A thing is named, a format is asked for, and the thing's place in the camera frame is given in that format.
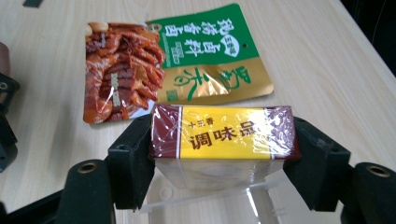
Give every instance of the food packet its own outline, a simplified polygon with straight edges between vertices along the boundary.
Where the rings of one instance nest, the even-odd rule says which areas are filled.
[[[181,189],[248,186],[301,158],[290,106],[155,105],[149,156]]]
[[[274,85],[237,4],[143,24],[87,25],[87,123],[132,119],[155,103],[218,105]]]

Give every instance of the light wood surface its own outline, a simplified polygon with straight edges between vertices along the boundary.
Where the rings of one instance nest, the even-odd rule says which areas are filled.
[[[131,122],[90,126],[82,120],[86,22],[141,22],[234,1],[45,0],[40,8],[22,2],[0,1],[0,42],[21,84],[7,114],[19,154],[0,174],[8,212],[62,189],[72,165],[103,159]],[[350,164],[371,161],[396,170],[396,78],[342,4],[236,2],[275,91],[233,105],[291,105],[295,116],[350,150]],[[118,214],[119,222],[127,223],[128,214]]]

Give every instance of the yellow and maroon box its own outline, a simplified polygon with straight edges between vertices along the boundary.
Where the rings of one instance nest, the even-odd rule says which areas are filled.
[[[178,188],[248,186],[301,157],[290,106],[155,105],[150,157]]]

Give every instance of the dark floor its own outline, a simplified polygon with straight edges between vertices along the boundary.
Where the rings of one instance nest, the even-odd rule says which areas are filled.
[[[396,0],[341,0],[396,76]]]

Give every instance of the table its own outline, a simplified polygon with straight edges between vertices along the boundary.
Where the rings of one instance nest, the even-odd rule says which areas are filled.
[[[19,155],[0,174],[0,199],[8,212],[62,189],[72,165],[103,159],[131,122],[90,126],[82,121],[86,22],[141,22],[235,1],[45,0],[40,8],[22,2],[0,3],[0,41],[10,51],[11,76],[21,84],[7,114],[19,139]],[[350,164],[371,161],[396,170],[396,79],[342,4],[236,2],[275,91],[232,105],[291,105],[295,116],[350,150]],[[283,190],[274,200],[283,198],[282,211],[295,208],[301,199],[290,196],[292,187]],[[282,223],[292,220],[283,214],[287,212],[277,212]],[[129,214],[118,212],[118,222],[128,223]],[[313,214],[312,220],[334,223],[338,217]],[[200,218],[207,217],[200,214],[194,220]]]

